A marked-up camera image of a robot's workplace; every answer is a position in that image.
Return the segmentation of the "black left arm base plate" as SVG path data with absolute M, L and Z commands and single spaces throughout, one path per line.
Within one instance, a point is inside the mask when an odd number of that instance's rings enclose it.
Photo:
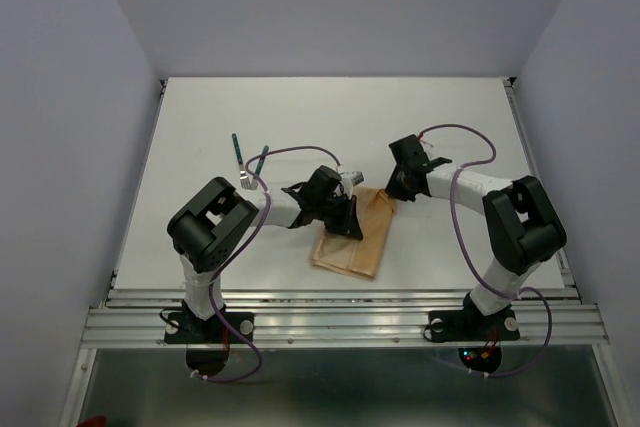
M 169 345 L 242 343 L 216 315 L 202 320 L 188 309 L 172 308 L 161 310 L 159 317 L 165 325 L 164 342 Z

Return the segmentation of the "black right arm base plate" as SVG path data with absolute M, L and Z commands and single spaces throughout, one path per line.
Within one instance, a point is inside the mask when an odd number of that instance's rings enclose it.
M 517 341 L 521 338 L 515 313 L 510 308 L 490 316 L 470 309 L 432 311 L 422 335 L 432 343 L 482 343 L 489 339 Z

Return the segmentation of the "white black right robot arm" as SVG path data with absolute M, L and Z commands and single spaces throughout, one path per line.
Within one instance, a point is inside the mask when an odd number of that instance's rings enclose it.
M 531 273 L 566 245 L 556 210 L 534 176 L 491 177 L 444 157 L 431 158 L 414 134 L 389 148 L 395 161 L 385 188 L 389 197 L 403 202 L 419 195 L 447 200 L 459 242 L 459 206 L 485 219 L 493 259 L 484 274 L 471 269 L 478 285 L 469 294 L 472 306 L 460 313 L 463 331 L 482 337 L 495 327 L 495 314 L 510 305 Z

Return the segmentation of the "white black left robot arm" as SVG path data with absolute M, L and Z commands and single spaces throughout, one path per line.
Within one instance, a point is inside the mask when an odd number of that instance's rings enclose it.
M 233 252 L 248 245 L 247 231 L 298 229 L 319 221 L 331 234 L 362 240 L 354 190 L 363 180 L 360 171 L 321 166 L 307 181 L 265 192 L 238 191 L 223 177 L 207 183 L 167 226 L 183 265 L 183 308 L 190 314 L 191 333 L 202 341 L 221 333 L 219 276 Z

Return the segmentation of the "beige cloth napkin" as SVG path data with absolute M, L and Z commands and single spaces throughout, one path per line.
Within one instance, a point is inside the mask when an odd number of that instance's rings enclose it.
M 311 265 L 337 274 L 373 281 L 378 273 L 396 206 L 384 190 L 355 188 L 362 240 L 324 231 L 311 254 Z

